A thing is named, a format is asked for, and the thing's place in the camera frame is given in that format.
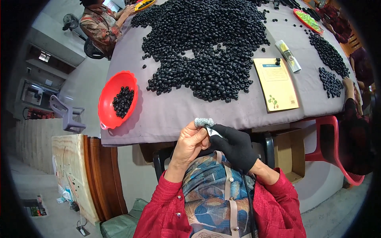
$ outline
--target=table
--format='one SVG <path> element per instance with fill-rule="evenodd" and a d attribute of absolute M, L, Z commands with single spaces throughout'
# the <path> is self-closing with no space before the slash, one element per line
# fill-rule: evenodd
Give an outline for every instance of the table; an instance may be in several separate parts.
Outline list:
<path fill-rule="evenodd" d="M 156 4 L 163 2 L 165 0 L 157 0 Z M 304 2 L 299 1 L 299 3 L 301 7 L 308 7 Z M 152 74 L 160 67 L 160 62 L 155 62 L 152 58 L 142 60 L 141 56 L 144 55 L 141 49 L 142 38 L 152 28 L 150 26 L 145 29 L 132 28 L 131 16 L 125 22 L 122 29 L 123 36 L 115 46 L 107 80 L 122 70 L 134 73 L 139 86 L 138 102 L 132 116 L 120 127 L 101 130 L 102 144 L 119 146 L 176 141 L 180 130 L 196 117 L 212 118 L 215 123 L 236 129 L 248 129 L 341 112 L 344 107 L 344 96 L 327 98 L 327 93 L 323 90 L 319 79 L 319 67 L 325 67 L 328 70 L 329 68 L 323 64 L 315 48 L 310 45 L 309 35 L 304 32 L 307 28 L 299 27 L 301 23 L 294 17 L 292 9 L 287 6 L 280 5 L 279 10 L 275 10 L 273 4 L 269 3 L 262 4 L 258 8 L 259 11 L 263 9 L 270 11 L 266 14 L 265 26 L 271 45 L 261 46 L 266 48 L 266 52 L 257 50 L 254 52 L 254 58 L 281 58 L 275 42 L 283 40 L 287 44 L 302 68 L 298 73 L 291 73 L 300 108 L 267 112 L 255 66 L 250 70 L 250 79 L 254 83 L 250 86 L 249 93 L 240 92 L 239 100 L 233 100 L 229 104 L 224 101 L 205 102 L 195 98 L 192 95 L 193 92 L 184 87 L 160 96 L 151 91 L 147 92 L 147 80 L 151 79 Z M 324 30 L 323 37 L 337 49 L 346 66 L 351 69 L 347 57 L 333 34 L 326 28 Z M 147 65 L 146 69 L 142 69 L 144 64 Z"/>

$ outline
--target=red plastic bowl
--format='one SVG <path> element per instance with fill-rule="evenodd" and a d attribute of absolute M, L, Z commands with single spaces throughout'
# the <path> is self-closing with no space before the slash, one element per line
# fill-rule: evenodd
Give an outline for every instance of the red plastic bowl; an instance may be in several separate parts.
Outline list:
<path fill-rule="evenodd" d="M 112 102 L 114 97 L 120 92 L 121 87 L 128 86 L 130 89 L 134 90 L 134 98 L 127 115 L 122 119 L 117 117 L 114 111 L 114 106 Z M 131 114 L 134 112 L 136 103 L 138 101 L 138 85 L 136 84 L 136 78 L 130 71 L 121 71 L 116 73 L 110 78 L 110 80 L 104 86 L 101 96 L 98 102 L 98 116 L 101 122 L 101 128 L 106 130 L 108 128 L 115 129 L 115 127 L 120 126 L 125 122 Z"/>

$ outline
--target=pile of black beads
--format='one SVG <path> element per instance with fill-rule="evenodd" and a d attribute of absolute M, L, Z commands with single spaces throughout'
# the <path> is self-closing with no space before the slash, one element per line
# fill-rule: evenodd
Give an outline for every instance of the pile of black beads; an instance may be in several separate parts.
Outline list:
<path fill-rule="evenodd" d="M 320 59 L 325 65 L 327 65 L 331 70 L 336 71 L 340 76 L 348 77 L 350 72 L 349 69 L 345 66 L 343 58 L 337 52 L 337 50 L 329 44 L 323 37 L 317 33 L 310 32 L 310 44 L 315 47 L 317 50 Z"/>
<path fill-rule="evenodd" d="M 339 79 L 336 78 L 336 75 L 327 71 L 325 68 L 319 68 L 319 77 L 323 83 L 323 89 L 327 91 L 327 97 L 332 98 L 340 97 L 341 90 L 344 88 L 343 84 Z"/>
<path fill-rule="evenodd" d="M 238 99 L 253 82 L 253 51 L 270 45 L 264 19 L 246 0 L 168 0 L 137 13 L 133 27 L 152 27 L 142 49 L 161 64 L 147 90 L 161 95 L 184 85 L 205 101 Z"/>
<path fill-rule="evenodd" d="M 148 2 L 143 3 L 142 5 L 140 5 L 140 6 L 138 7 L 138 10 L 139 10 L 140 8 L 143 8 L 143 7 L 147 6 L 148 4 L 152 3 L 153 1 L 155 1 L 155 0 L 151 0 L 151 1 L 148 1 Z"/>
<path fill-rule="evenodd" d="M 130 90 L 127 87 L 121 87 L 120 92 L 114 97 L 112 104 L 114 105 L 114 111 L 118 117 L 124 118 L 130 109 L 132 99 L 134 98 L 134 90 Z"/>

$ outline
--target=black office chair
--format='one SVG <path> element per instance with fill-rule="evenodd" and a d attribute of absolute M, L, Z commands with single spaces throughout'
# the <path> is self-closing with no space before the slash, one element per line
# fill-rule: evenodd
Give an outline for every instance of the black office chair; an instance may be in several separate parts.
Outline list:
<path fill-rule="evenodd" d="M 251 129 L 242 130 L 250 135 L 251 142 L 260 143 L 263 146 L 265 157 L 261 158 L 262 162 L 265 163 L 270 168 L 275 168 L 275 156 L 274 156 L 274 143 L 272 140 L 272 136 L 269 132 L 264 133 L 252 133 Z M 172 157 L 173 149 L 176 147 L 176 143 L 174 146 L 161 149 L 159 151 L 154 152 L 154 167 L 157 181 L 159 181 L 160 176 L 163 174 L 164 162 Z M 213 146 L 209 147 L 206 150 L 202 150 L 197 157 L 202 157 L 213 153 L 215 149 Z"/>
<path fill-rule="evenodd" d="M 92 59 L 102 59 L 105 57 L 104 53 L 93 45 L 93 41 L 90 37 L 87 37 L 85 45 L 83 46 L 83 51 Z"/>

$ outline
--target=red patterned shirt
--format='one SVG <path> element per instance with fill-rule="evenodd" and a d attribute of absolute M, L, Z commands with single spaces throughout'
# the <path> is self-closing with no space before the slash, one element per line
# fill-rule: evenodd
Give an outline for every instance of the red patterned shirt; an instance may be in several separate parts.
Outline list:
<path fill-rule="evenodd" d="M 259 238 L 306 238 L 298 194 L 281 169 L 274 185 L 255 183 L 253 209 Z M 134 238 L 189 238 L 192 227 L 185 212 L 182 182 L 164 178 L 143 209 Z"/>
<path fill-rule="evenodd" d="M 331 21 L 329 22 L 336 32 L 335 38 L 338 42 L 346 44 L 352 34 L 352 29 L 348 20 L 345 20 L 338 16 L 338 11 L 333 6 L 325 6 L 318 10 L 318 13 L 324 17 L 326 14 Z"/>
<path fill-rule="evenodd" d="M 107 56 L 112 54 L 117 39 L 122 35 L 120 27 L 115 24 L 121 14 L 122 11 L 116 13 L 102 5 L 98 9 L 85 8 L 80 20 L 83 32 Z"/>

